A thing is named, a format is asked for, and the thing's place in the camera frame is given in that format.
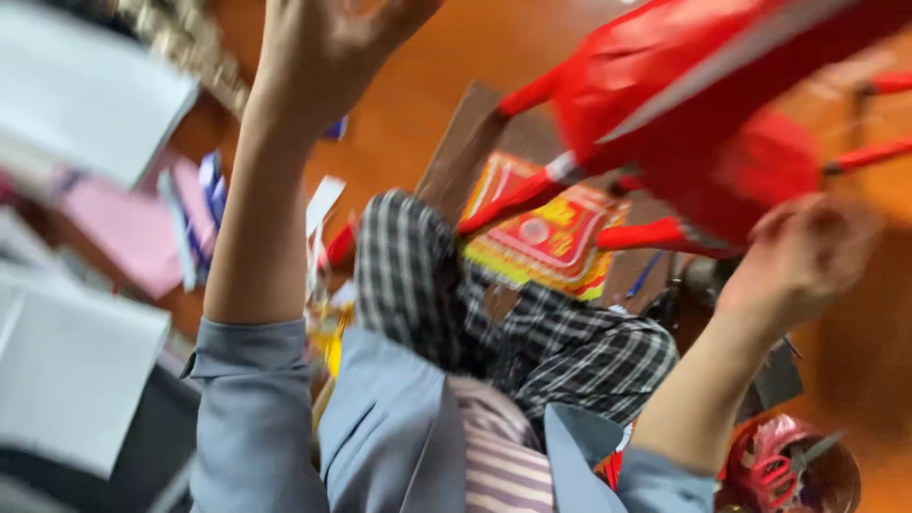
hand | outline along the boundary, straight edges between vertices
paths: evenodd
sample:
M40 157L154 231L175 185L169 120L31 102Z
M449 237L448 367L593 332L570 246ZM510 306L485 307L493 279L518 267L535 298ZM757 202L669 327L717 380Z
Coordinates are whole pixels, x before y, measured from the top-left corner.
M352 15L340 0L267 0L263 49L248 111L294 137L347 114L389 55L441 0L387 0Z
M816 319L862 276L881 231L864 205L811 194L770 211L717 303L717 315L776 340Z

forearm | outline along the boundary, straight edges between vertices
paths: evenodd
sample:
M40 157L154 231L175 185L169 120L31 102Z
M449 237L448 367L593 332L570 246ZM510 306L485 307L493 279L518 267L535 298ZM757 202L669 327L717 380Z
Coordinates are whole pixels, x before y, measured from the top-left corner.
M705 475L719 472L738 406L776 336L717 315L639 416L631 444Z
M299 319L305 303L301 178L318 131L289 133L258 90L244 114L203 313L230 324Z

red decorative object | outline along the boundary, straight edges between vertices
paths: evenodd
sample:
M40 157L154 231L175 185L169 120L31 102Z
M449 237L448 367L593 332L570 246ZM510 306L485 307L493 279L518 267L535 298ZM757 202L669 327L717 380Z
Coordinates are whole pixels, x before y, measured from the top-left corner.
M826 166L808 133L764 105L821 66L912 18L908 0L652 0L598 28L576 53L503 99L504 117L554 101L569 148L512 194L459 225L461 235L543 204L614 169L676 217L608 228L605 248L742 253L777 204L845 172L912 150L912 140ZM882 80L885 88L906 82Z

person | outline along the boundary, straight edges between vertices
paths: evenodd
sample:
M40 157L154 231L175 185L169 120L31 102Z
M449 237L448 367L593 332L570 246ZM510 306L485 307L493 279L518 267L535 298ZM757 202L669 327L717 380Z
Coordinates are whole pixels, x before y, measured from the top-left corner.
M520 328L493 345L551 353L523 363L524 350L485 347L472 335L477 327L461 324L478 316L461 313L475 302L455 277L451 226L414 198L382 194L358 244L361 325L345 333L312 446L301 170L322 130L439 6L387 0L352 16L335 0L266 2L260 67L188 365L203 386L194 510L712 511L737 406L766 353L863 273L878 227L863 206L817 194L767 215L709 326L669 372L675 357L654 325L596 319L604 323L596 330L637 348L603 358L623 348L587 331L591 319L578 317L577 305L548 295L534 295L517 319L541 327L557 315L578 335L567 340L582 343L575 354L520 340L543 337ZM427 248L412 252L416 234ZM538 303L571 312L527 311ZM476 353L510 371L497 374ZM568 388L577 374L566 368L585 369L589 353L615 366ZM523 376L535 372L540 379ZM611 418L626 422L642 403L613 493L591 469L622 436Z

